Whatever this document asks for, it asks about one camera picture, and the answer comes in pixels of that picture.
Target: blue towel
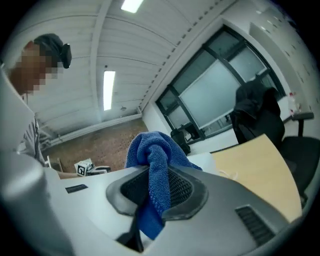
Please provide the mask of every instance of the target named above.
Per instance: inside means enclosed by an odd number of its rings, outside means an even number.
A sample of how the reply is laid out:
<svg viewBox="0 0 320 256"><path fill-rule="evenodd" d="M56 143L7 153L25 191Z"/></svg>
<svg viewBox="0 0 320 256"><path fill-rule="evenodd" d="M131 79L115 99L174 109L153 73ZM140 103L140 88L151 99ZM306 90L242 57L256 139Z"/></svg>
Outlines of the blue towel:
<svg viewBox="0 0 320 256"><path fill-rule="evenodd" d="M153 240L163 228L162 213L171 207L168 163L202 171L189 162L171 137L160 131L142 132L131 142L125 168L150 165L149 198L138 213L138 223L140 230Z"/></svg>

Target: person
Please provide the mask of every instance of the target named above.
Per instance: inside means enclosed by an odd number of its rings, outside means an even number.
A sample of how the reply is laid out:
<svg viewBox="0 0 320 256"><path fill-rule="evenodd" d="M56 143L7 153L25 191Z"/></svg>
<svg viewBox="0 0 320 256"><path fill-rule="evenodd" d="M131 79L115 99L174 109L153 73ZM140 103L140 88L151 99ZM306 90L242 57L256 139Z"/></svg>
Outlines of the person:
<svg viewBox="0 0 320 256"><path fill-rule="evenodd" d="M62 64L68 69L72 55L69 44L63 44L53 33L38 36L29 41L22 50L19 60L9 71L8 78L19 95L32 94L45 84L46 75L56 74ZM20 154L29 155L45 166L39 141L39 124L34 120L29 124L21 144L17 148ZM78 177L76 173L58 172L61 179Z"/></svg>

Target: black jacket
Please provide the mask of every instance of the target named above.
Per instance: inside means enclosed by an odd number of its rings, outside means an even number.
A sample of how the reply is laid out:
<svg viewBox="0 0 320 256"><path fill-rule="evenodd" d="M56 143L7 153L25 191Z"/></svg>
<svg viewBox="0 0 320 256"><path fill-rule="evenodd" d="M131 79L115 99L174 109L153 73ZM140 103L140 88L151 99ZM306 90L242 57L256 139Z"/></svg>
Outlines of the black jacket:
<svg viewBox="0 0 320 256"><path fill-rule="evenodd" d="M276 100L277 90L267 88L260 81L250 81L239 87L235 94L235 106L231 113L231 122L239 144L255 138L246 127L251 127L262 108L280 116L280 108Z"/></svg>

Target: white ceiling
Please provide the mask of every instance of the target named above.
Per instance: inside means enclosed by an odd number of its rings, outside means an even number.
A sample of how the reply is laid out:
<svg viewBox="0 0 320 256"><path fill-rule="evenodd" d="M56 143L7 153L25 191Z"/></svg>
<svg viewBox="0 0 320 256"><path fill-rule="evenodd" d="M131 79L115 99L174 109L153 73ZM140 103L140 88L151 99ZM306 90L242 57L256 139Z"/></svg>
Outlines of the white ceiling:
<svg viewBox="0 0 320 256"><path fill-rule="evenodd" d="M56 33L71 46L70 68L28 97L40 126L51 136L136 114L151 87L159 85L157 77L175 61L172 54L186 34L222 2L144 0L137 13L130 13L121 10L123 1L42 1L9 39L3 55L9 67L23 46L41 34ZM107 111L105 70L116 71L112 109Z"/></svg>

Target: chair armrest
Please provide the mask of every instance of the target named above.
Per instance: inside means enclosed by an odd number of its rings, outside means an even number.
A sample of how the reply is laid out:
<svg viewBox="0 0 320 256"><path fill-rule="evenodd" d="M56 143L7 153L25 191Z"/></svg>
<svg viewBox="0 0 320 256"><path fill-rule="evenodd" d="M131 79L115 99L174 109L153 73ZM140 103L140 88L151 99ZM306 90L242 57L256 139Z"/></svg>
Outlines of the chair armrest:
<svg viewBox="0 0 320 256"><path fill-rule="evenodd" d="M305 120L311 120L314 119L315 115L313 112L305 112L305 113L295 113L292 117L292 121L298 121L299 122L299 128L298 128L298 136L302 137L304 133L304 124Z"/></svg>
<svg viewBox="0 0 320 256"><path fill-rule="evenodd" d="M311 120L314 119L315 115L313 112L305 112L305 113L295 113L291 120L293 121L299 121L299 120Z"/></svg>

